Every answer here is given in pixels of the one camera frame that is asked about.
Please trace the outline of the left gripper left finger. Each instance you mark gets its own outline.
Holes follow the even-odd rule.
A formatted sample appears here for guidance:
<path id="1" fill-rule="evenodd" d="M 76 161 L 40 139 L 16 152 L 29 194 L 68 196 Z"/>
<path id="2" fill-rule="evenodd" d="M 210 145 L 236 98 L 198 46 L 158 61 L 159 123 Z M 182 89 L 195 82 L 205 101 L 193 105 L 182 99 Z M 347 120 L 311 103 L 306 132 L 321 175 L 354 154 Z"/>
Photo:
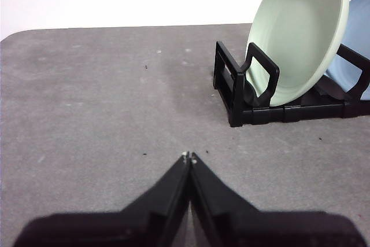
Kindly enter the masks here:
<path id="1" fill-rule="evenodd" d="M 56 213 L 24 226 L 15 246 L 172 246 L 188 208 L 189 153 L 124 209 Z"/>

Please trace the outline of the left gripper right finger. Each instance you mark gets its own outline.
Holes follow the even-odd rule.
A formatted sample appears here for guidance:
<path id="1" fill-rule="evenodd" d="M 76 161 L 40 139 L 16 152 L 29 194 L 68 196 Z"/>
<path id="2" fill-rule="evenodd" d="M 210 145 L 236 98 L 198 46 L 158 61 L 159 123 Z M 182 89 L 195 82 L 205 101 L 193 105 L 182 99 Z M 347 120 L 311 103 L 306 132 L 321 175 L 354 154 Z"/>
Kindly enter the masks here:
<path id="1" fill-rule="evenodd" d="M 190 155 L 191 205 L 202 246 L 366 246 L 347 217 L 322 211 L 261 211 Z"/>

